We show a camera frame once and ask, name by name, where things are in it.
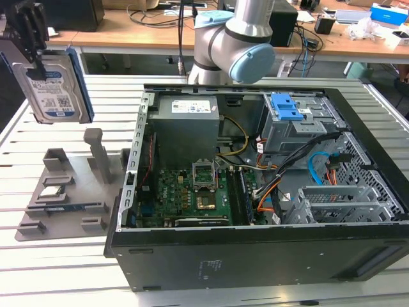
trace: aluminum workbench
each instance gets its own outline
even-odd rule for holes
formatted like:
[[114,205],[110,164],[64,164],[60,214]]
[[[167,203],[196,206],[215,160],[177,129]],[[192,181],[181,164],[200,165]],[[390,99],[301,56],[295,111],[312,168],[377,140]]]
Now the aluminum workbench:
[[[43,170],[48,148],[89,153],[87,127],[103,129],[108,153],[130,147],[144,83],[179,77],[86,76],[95,121],[40,125],[24,102],[0,135],[0,306],[408,306],[409,256],[360,283],[133,293],[105,237],[17,242],[16,227]],[[409,178],[409,124],[371,85],[351,79],[276,79],[259,84],[337,88]]]

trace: wooden desk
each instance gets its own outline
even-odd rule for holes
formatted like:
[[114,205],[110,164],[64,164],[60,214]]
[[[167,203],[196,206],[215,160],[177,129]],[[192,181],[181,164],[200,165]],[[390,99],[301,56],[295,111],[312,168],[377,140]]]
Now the wooden desk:
[[68,46],[77,35],[78,31],[58,31],[59,35],[50,37],[47,46]]
[[[328,7],[335,10],[368,10],[359,6],[350,6],[336,0],[321,0],[314,16],[321,12],[321,8]],[[134,16],[140,20],[138,13]],[[159,15],[145,22],[162,22],[175,19],[175,17]],[[306,29],[314,31],[314,24],[302,24]],[[384,46],[383,40],[350,40],[344,33],[347,26],[334,24],[329,35],[320,35],[324,41],[324,48],[317,53],[316,59],[320,61],[344,61],[366,63],[396,63],[409,64],[409,47],[399,46],[394,50]],[[64,44],[68,38],[53,38],[52,44]],[[178,54],[178,34],[175,28],[156,29],[148,28],[132,22],[126,11],[106,10],[105,17],[97,32],[78,32],[70,43],[79,54],[83,53],[115,53],[115,54]],[[289,67],[302,50],[301,39],[294,35],[288,48],[275,48],[277,58],[282,59],[279,76],[286,77]],[[183,30],[183,54],[191,56],[194,51],[193,21],[186,20]],[[82,62],[84,73],[88,73],[85,61]]]
[[[320,13],[324,7],[330,10],[369,10],[369,8],[350,6],[335,0],[321,0],[320,7],[316,10],[316,13]],[[313,24],[304,23],[302,26],[314,32],[315,22]],[[379,37],[375,37],[375,41],[370,39],[351,40],[345,33],[347,27],[346,25],[335,23],[329,35],[319,35],[325,45],[318,53],[317,59],[330,60],[328,57],[335,56],[339,61],[345,61],[345,57],[365,58],[367,59],[366,62],[372,63],[374,63],[373,61],[379,63],[401,63],[402,59],[408,61],[409,47],[399,46],[395,49],[390,49],[384,45],[384,40]],[[301,43],[301,39],[298,35],[295,35],[292,42],[298,45]]]
[[[159,15],[144,22],[162,22],[177,17]],[[194,25],[193,20],[185,21],[183,28],[183,54],[192,56],[194,52]],[[277,57],[286,61],[293,61],[301,51],[301,45],[291,44],[288,48],[275,48]],[[116,54],[159,54],[177,55],[178,31],[175,28],[156,29],[132,22],[126,11],[106,10],[105,17],[97,32],[78,32],[72,40],[72,45],[79,54],[82,53],[116,53]]]

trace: black computer case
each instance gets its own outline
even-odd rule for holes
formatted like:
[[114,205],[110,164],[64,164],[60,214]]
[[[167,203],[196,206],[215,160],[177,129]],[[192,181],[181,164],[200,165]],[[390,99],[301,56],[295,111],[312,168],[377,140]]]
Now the black computer case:
[[[165,86],[151,88],[160,91]],[[171,88],[179,93],[177,86]],[[205,87],[195,86],[193,92],[202,88]],[[229,89],[242,91],[239,86]],[[247,86],[247,90],[283,88]],[[311,89],[284,90],[305,93]],[[320,91],[333,102],[347,129],[365,148],[372,165],[368,169],[380,172],[408,210],[409,182],[404,174],[338,90]],[[406,220],[407,214],[399,218]],[[114,214],[111,228],[116,224]],[[409,224],[391,221],[371,225],[209,227],[182,231],[158,228],[137,233],[111,230],[107,248],[135,292],[364,281],[409,254]]]
[[47,26],[55,30],[95,32],[104,18],[102,0],[38,0],[43,3]]

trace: motherboard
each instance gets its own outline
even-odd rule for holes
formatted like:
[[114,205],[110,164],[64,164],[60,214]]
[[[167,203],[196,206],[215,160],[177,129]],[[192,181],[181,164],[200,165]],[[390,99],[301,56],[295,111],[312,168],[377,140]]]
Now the motherboard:
[[136,223],[144,228],[250,224],[256,188],[251,169],[161,169],[156,197],[140,202]]

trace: chip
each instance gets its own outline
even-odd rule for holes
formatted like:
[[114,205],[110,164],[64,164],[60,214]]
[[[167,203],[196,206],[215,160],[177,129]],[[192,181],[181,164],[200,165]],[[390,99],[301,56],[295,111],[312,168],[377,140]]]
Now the chip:
[[209,192],[196,193],[196,208],[198,210],[215,210],[216,209],[215,194]]

